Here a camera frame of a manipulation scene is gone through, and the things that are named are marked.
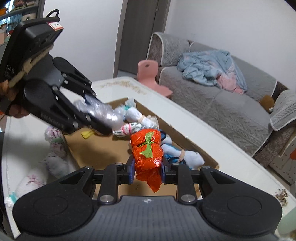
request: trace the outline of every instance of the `plastic bag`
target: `plastic bag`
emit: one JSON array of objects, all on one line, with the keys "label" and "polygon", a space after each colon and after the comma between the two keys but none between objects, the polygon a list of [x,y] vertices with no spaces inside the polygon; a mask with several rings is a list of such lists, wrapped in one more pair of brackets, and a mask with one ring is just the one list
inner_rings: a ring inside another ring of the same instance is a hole
[{"label": "plastic bag", "polygon": [[113,131],[113,135],[117,137],[126,137],[140,131],[141,129],[143,129],[143,126],[140,123],[128,123],[123,125],[121,129]]},{"label": "plastic bag", "polygon": [[122,105],[116,107],[116,108],[114,109],[114,112],[115,112],[115,113],[119,113],[119,114],[125,116],[125,115],[126,115],[126,111],[127,111],[129,108],[131,108],[131,107],[136,108],[136,103],[135,103],[135,100],[134,100],[133,98],[128,99],[128,100],[125,102],[125,105],[122,104]]},{"label": "plastic bag", "polygon": [[144,129],[131,136],[135,158],[136,178],[146,181],[152,191],[157,192],[161,185],[159,173],[163,150],[160,147],[159,130]]},{"label": "plastic bag", "polygon": [[115,112],[111,105],[104,104],[98,99],[85,95],[85,100],[78,100],[73,105],[82,112],[87,112],[102,121],[113,130],[120,129],[124,125],[124,116]]},{"label": "plastic bag", "polygon": [[135,107],[131,107],[126,111],[125,118],[128,122],[141,123],[144,128],[158,129],[158,120],[155,116],[144,116]]}]

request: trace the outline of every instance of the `gray door frame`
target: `gray door frame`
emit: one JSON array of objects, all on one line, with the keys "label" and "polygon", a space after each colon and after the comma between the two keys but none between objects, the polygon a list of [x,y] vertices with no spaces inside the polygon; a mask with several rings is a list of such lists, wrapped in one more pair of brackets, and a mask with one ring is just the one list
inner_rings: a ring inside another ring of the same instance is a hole
[{"label": "gray door frame", "polygon": [[[119,19],[117,40],[116,40],[113,78],[116,78],[117,73],[118,73],[121,38],[122,38],[123,24],[124,24],[124,19],[125,19],[125,16],[126,16],[126,7],[127,7],[127,5],[128,5],[128,0],[123,0],[122,7],[121,7],[121,13],[120,13],[120,19]],[[164,17],[164,22],[163,22],[161,32],[164,32],[164,30],[165,30],[165,26],[166,26],[166,22],[167,22],[167,18],[168,18],[169,8],[170,8],[170,0],[168,0],[168,5],[167,5],[166,10],[165,10],[165,17]]]}]

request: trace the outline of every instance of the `orange plastic bag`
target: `orange plastic bag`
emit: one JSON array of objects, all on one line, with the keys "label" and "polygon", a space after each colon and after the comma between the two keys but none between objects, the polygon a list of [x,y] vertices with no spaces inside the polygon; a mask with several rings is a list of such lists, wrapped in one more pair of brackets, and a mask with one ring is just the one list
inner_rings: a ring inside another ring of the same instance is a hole
[{"label": "orange plastic bag", "polygon": [[160,143],[161,134],[159,130],[155,129],[144,129],[131,136],[136,178],[146,181],[154,192],[157,192],[161,185],[159,168],[163,158],[163,150]]}]

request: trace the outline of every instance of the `sofa cushion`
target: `sofa cushion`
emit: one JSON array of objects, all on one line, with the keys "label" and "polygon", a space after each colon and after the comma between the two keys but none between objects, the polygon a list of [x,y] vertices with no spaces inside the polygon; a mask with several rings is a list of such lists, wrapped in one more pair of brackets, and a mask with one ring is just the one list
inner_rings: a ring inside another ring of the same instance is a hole
[{"label": "sofa cushion", "polygon": [[296,120],[296,94],[292,90],[283,91],[275,102],[270,123],[275,131]]},{"label": "sofa cushion", "polygon": [[239,95],[184,80],[176,67],[162,70],[160,84],[174,92],[174,102],[215,128],[251,156],[272,132],[270,115],[246,94]]},{"label": "sofa cushion", "polygon": [[190,52],[199,52],[199,51],[207,51],[207,50],[215,50],[215,48],[200,44],[198,42],[193,42],[190,44]]},{"label": "sofa cushion", "polygon": [[258,102],[265,95],[272,96],[277,83],[274,77],[235,56],[233,56],[233,60],[246,80],[248,86],[246,95]]}]

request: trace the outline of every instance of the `white table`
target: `white table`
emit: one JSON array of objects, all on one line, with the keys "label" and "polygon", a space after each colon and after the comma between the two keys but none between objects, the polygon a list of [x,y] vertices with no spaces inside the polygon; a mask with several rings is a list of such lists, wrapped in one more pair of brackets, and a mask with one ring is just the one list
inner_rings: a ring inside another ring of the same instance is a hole
[{"label": "white table", "polygon": [[[278,188],[284,188],[265,168],[226,137],[176,103],[136,80],[121,77],[95,82],[92,87],[102,102],[125,97],[136,99],[212,156],[219,163],[220,171],[271,195],[275,195]],[[78,98],[76,94],[67,90],[64,93],[71,101]],[[19,120],[8,118],[2,155],[4,197],[8,197],[27,172],[47,155],[49,144],[44,140],[44,130],[47,126],[48,124],[32,115]],[[296,206],[296,199],[290,193],[288,202],[288,205],[283,207],[283,215]],[[8,208],[7,214],[16,237],[19,231]]]}]

